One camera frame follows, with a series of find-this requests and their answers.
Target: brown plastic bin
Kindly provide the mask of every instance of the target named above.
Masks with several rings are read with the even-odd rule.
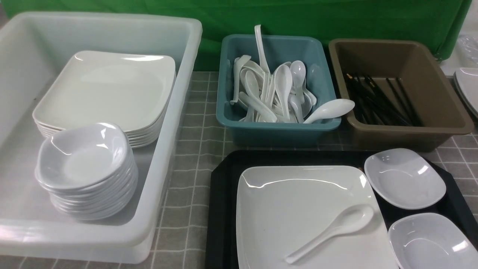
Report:
[[[370,75],[399,108],[385,78],[401,78],[402,85],[424,127],[371,125],[347,114],[352,144],[364,149],[405,147],[432,151],[453,135],[469,134],[473,121],[430,51],[413,41],[335,39],[330,56],[340,96],[350,99],[343,73]]]

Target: black chopsticks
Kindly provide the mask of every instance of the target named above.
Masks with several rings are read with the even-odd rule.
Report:
[[[371,76],[362,75],[362,77],[364,83],[361,82],[358,74],[344,73],[348,92],[356,103],[354,113],[357,120],[373,125],[423,126],[399,78],[396,78],[396,83],[403,97],[390,79],[386,78],[386,81],[404,114],[385,95]]]

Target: green backdrop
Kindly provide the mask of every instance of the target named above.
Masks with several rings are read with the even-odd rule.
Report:
[[[415,40],[447,59],[471,0],[3,0],[8,16],[23,11],[97,11],[196,18],[203,38],[195,70],[217,70],[229,34]]]

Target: blue plastic tray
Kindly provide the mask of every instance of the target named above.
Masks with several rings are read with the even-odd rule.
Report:
[[[307,89],[318,99],[317,105],[336,99],[322,44],[311,37],[264,35],[264,51],[273,72],[280,64],[301,60],[307,68]],[[324,132],[337,129],[341,119],[300,123],[239,122],[246,115],[238,104],[231,105],[233,97],[234,59],[252,56],[259,63],[256,39],[253,34],[233,34],[222,41],[219,82],[217,88],[217,120],[227,127],[235,144],[241,146],[310,147]]]

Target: black tray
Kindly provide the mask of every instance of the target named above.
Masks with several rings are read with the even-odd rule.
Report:
[[[362,168],[371,151],[236,151],[211,174],[206,269],[239,269],[236,248],[236,195],[242,172],[255,166],[347,165]],[[458,226],[478,249],[478,224],[453,176],[429,162],[446,184],[445,196],[421,210],[403,210],[375,196],[387,229],[395,221],[423,212],[441,214]]]

